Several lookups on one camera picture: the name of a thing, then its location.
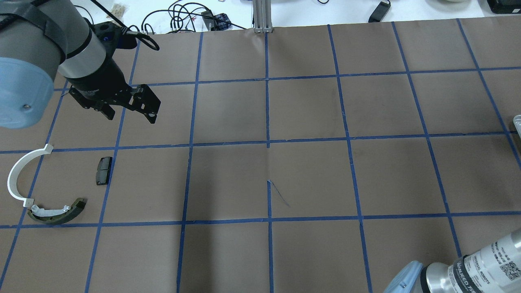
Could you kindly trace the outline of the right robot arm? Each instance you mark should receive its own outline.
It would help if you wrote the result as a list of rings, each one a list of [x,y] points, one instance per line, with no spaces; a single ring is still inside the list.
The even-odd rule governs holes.
[[[519,293],[521,230],[517,229],[452,265],[407,264],[385,293]]]

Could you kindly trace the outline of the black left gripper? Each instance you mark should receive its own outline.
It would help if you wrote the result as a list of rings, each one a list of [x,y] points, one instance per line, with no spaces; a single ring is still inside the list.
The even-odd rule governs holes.
[[[155,124],[161,106],[160,99],[148,85],[131,88],[112,57],[90,75],[69,78],[69,93],[83,108],[93,108],[108,120],[113,120],[115,110],[110,105],[119,105],[141,113],[151,124]]]

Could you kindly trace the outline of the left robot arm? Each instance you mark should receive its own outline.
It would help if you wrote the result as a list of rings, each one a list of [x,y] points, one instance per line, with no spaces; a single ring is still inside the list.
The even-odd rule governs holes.
[[[85,109],[112,120],[112,106],[136,111],[154,124],[161,101],[148,85],[133,88],[113,59],[117,49],[137,42],[158,51],[148,35],[120,23],[91,24],[69,0],[2,0],[1,126],[28,128],[37,124],[61,74],[69,94]]]

